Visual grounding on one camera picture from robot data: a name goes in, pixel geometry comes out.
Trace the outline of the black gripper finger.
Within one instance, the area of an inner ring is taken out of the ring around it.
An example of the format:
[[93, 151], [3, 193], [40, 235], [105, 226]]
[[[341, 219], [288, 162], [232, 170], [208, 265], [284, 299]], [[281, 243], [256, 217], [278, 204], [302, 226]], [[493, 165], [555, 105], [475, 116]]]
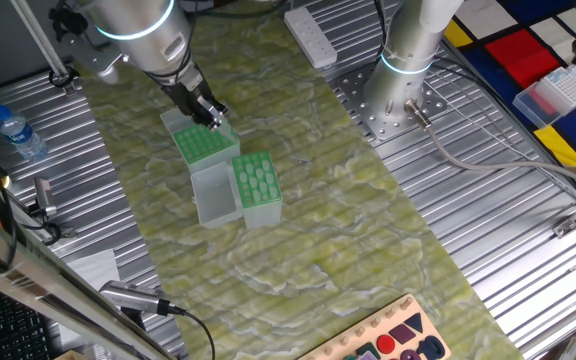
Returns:
[[203, 97], [202, 106], [211, 114], [213, 124], [222, 124], [225, 119], [225, 114], [228, 111], [227, 107], [220, 103], [214, 97]]
[[196, 103], [192, 105], [192, 115], [193, 121], [197, 125], [206, 127], [209, 130], [215, 130], [221, 126], [221, 124], [213, 124], [213, 118], [211, 114], [202, 106], [201, 103]]

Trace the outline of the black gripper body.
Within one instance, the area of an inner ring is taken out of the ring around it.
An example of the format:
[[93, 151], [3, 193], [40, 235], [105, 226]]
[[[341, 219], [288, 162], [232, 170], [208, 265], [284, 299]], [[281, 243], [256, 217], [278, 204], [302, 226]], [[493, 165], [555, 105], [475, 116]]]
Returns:
[[164, 77], [162, 91], [166, 93], [179, 110], [193, 118], [212, 118], [210, 112], [200, 104], [198, 98], [202, 97], [206, 102], [213, 99], [212, 91], [202, 74], [195, 76], [191, 90], [174, 76]]

